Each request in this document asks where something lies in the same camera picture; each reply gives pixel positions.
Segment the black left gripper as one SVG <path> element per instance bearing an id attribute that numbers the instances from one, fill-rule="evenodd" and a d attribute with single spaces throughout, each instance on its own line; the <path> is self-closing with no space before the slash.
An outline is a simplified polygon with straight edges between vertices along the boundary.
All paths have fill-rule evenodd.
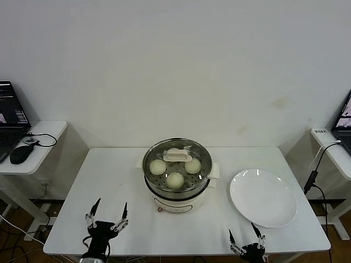
<path id="1" fill-rule="evenodd" d="M 87 258 L 108 258 L 110 256 L 110 239 L 116 237 L 116 232 L 121 232 L 127 225 L 127 203 L 124 205 L 121 219 L 117 223 L 97 221 L 95 214 L 97 212 L 100 198 L 92 206 L 90 212 L 85 215 L 85 220 L 88 225 L 88 233 L 91 238 Z"/>

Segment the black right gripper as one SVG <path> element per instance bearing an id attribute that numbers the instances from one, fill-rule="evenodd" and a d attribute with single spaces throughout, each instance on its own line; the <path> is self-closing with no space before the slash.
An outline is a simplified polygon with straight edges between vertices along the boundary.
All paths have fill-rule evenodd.
<path id="1" fill-rule="evenodd" d="M 242 248 L 238 247 L 231 230 L 229 230 L 230 249 L 235 254 L 240 254 L 240 258 L 249 263 L 265 263 L 265 235 L 261 234 L 254 223 L 251 222 L 251 226 L 258 238 L 258 243 L 248 244 Z"/>

